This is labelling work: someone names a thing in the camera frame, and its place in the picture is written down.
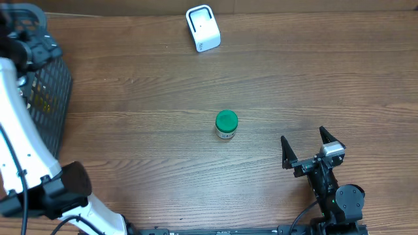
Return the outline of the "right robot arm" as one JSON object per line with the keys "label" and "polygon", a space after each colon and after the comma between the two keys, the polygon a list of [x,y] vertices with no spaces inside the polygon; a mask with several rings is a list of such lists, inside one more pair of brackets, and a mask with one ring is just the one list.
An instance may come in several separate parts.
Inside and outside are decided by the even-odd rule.
{"label": "right robot arm", "polygon": [[344,161],[346,146],[319,128],[323,145],[312,158],[299,161],[286,137],[281,137],[282,168],[293,169],[294,177],[306,176],[315,201],[289,226],[280,225],[280,234],[368,234],[358,224],[363,217],[364,190],[355,184],[338,185],[333,169]]}

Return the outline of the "green lid jar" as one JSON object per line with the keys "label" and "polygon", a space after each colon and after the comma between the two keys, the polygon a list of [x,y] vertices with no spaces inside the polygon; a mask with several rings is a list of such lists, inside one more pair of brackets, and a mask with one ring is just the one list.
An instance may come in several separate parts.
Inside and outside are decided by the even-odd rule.
{"label": "green lid jar", "polygon": [[216,116],[215,128],[220,138],[232,138],[238,128],[238,116],[232,110],[220,111]]}

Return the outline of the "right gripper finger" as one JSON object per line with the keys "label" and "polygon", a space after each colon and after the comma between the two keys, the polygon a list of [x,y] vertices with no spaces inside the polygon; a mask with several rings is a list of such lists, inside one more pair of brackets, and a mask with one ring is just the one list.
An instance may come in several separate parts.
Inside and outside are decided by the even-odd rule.
{"label": "right gripper finger", "polygon": [[324,128],[324,126],[320,126],[319,132],[320,132],[320,135],[321,135],[322,142],[324,144],[329,144],[331,142],[338,142],[338,139],[335,138],[333,135],[331,135],[328,132],[328,130],[326,130],[326,128]]}
{"label": "right gripper finger", "polygon": [[293,164],[298,161],[293,149],[291,148],[286,137],[281,136],[281,148],[282,148],[282,168],[291,169]]}

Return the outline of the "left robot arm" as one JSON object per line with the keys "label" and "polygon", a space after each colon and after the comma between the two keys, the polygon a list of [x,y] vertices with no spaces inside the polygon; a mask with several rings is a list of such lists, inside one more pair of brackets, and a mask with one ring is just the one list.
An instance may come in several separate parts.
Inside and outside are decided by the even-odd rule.
{"label": "left robot arm", "polygon": [[45,13],[27,3],[1,5],[1,177],[3,217],[47,217],[81,234],[136,234],[94,194],[78,162],[60,165],[72,77],[47,30]]}

